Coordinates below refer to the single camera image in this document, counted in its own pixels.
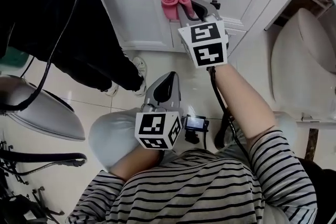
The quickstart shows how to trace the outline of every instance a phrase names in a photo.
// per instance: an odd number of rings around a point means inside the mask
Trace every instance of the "small screen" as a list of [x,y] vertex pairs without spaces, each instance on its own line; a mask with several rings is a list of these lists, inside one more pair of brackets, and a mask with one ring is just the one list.
[[204,127],[204,119],[188,116],[186,125],[187,127],[190,128],[196,128],[202,130]]

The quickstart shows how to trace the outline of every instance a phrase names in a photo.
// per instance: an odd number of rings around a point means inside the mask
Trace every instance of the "black cable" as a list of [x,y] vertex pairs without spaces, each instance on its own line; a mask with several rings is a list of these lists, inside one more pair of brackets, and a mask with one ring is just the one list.
[[7,150],[0,150],[0,159],[7,162],[15,163],[49,163],[49,162],[66,162],[73,159],[84,159],[86,156],[81,153],[57,153],[57,154],[41,154],[41,153],[22,153]]
[[237,145],[240,147],[241,151],[243,151],[245,157],[247,158],[247,160],[250,162],[250,159],[249,159],[249,156],[248,156],[248,153],[247,151],[244,149],[243,145],[240,143],[238,137],[237,137],[237,134],[236,134],[236,129],[230,119],[230,115],[222,101],[222,97],[221,95],[219,94],[219,91],[217,89],[217,85],[216,85],[216,70],[215,70],[215,67],[209,67],[208,70],[210,71],[210,78],[211,78],[211,85],[212,85],[212,88],[214,89],[214,92],[216,94],[216,97],[219,101],[219,104],[220,104],[220,107],[222,108],[223,112],[224,112],[224,116],[228,122],[228,125],[230,126],[230,129],[232,131],[232,135],[233,135],[233,138],[235,140],[235,142],[237,143]]
[[8,172],[8,173],[11,173],[15,176],[26,176],[26,175],[30,175],[32,173],[35,173],[35,172],[38,172],[38,171],[41,171],[45,168],[48,168],[48,167],[51,167],[53,165],[68,165],[68,166],[82,166],[83,164],[85,163],[85,160],[82,160],[82,161],[78,161],[78,160],[68,160],[66,162],[52,162],[52,163],[48,163],[46,165],[43,165],[39,168],[36,168],[36,169],[33,169],[33,170],[30,170],[30,171],[27,171],[27,172],[23,172],[23,173],[19,173],[19,172],[16,172],[16,171],[13,171],[13,170],[10,170],[8,168],[5,168],[3,166],[0,166],[0,169]]
[[204,149],[206,150],[206,131],[204,131],[203,133],[203,146],[204,146]]
[[56,47],[57,47],[57,45],[58,45],[58,43],[59,43],[59,41],[60,41],[60,39],[61,39],[64,31],[65,31],[65,29],[67,28],[67,26],[68,26],[68,24],[69,24],[69,22],[70,22],[70,20],[72,18],[72,15],[73,15],[75,9],[77,8],[78,2],[79,2],[79,0],[75,0],[75,2],[73,4],[71,13],[69,15],[69,18],[68,18],[68,20],[67,20],[67,22],[66,22],[66,24],[65,24],[65,26],[64,26],[64,28],[63,28],[63,30],[61,32],[61,34],[59,35],[59,37],[58,37],[58,39],[57,39],[57,41],[56,41],[56,43],[55,43],[55,45],[53,47],[53,50],[52,50],[52,52],[51,52],[51,54],[49,56],[49,59],[47,61],[47,66],[46,66],[46,69],[44,71],[43,77],[42,77],[42,79],[41,79],[38,87],[36,88],[36,90],[26,100],[22,101],[18,105],[1,104],[0,105],[0,109],[1,110],[5,111],[5,112],[6,111],[22,111],[22,110],[26,109],[37,98],[37,96],[41,92],[42,87],[43,87],[43,85],[44,85],[44,83],[46,81],[46,78],[47,78],[47,75],[48,75],[48,72],[49,72],[49,69],[50,69],[50,66],[51,66],[51,61],[52,61],[52,58],[54,56]]
[[20,78],[22,78],[22,77],[25,75],[25,73],[28,71],[28,69],[29,69],[29,67],[32,65],[34,59],[35,59],[35,56],[33,56],[33,58],[31,59],[31,61],[30,61],[30,63],[29,63],[29,65],[27,66],[26,70],[23,71],[23,73],[22,73],[22,75],[20,76]]

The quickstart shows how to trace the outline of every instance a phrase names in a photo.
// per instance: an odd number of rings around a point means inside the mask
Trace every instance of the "pink towel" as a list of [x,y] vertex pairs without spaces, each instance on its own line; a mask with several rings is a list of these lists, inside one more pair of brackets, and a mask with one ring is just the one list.
[[190,16],[194,16],[194,10],[190,0],[161,0],[164,15],[170,20],[177,20],[177,5],[178,3],[184,5]]

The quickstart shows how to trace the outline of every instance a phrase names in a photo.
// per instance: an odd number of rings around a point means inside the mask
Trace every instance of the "silver metal object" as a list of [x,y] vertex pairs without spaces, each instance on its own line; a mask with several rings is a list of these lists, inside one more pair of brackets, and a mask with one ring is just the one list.
[[177,111],[180,117],[181,93],[178,74],[174,71],[159,77],[147,90],[141,112]]
[[191,18],[185,7],[181,4],[177,6],[177,12],[181,22],[181,27],[199,25],[204,22],[212,23],[222,20],[218,10],[207,1],[204,0],[191,0],[194,7],[198,7],[203,10],[203,18]]
[[[25,79],[3,75],[0,76],[0,102],[17,105],[26,100],[36,87]],[[5,115],[39,133],[74,141],[84,141],[85,133],[79,118],[65,102],[41,91],[37,98],[23,111]]]

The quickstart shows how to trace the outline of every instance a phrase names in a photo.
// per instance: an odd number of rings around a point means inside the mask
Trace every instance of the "white sneaker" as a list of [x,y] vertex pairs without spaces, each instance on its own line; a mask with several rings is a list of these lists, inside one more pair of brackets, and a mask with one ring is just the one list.
[[117,94],[117,91],[118,91],[118,88],[119,88],[119,85],[112,82],[112,86],[110,89],[106,90],[104,93],[113,97]]
[[142,97],[146,94],[146,91],[147,91],[146,81],[145,79],[143,79],[140,89],[138,91],[133,91],[133,93],[137,97]]
[[141,96],[144,96],[147,91],[146,80],[145,80],[146,75],[147,75],[147,66],[146,66],[145,61],[140,57],[135,57],[132,62],[138,69],[139,75],[143,77],[143,82],[140,86],[140,89],[138,91],[133,91],[135,96],[141,97]]
[[147,66],[145,61],[140,57],[134,57],[132,62],[138,69],[138,71],[141,73],[141,75],[145,78],[147,75]]

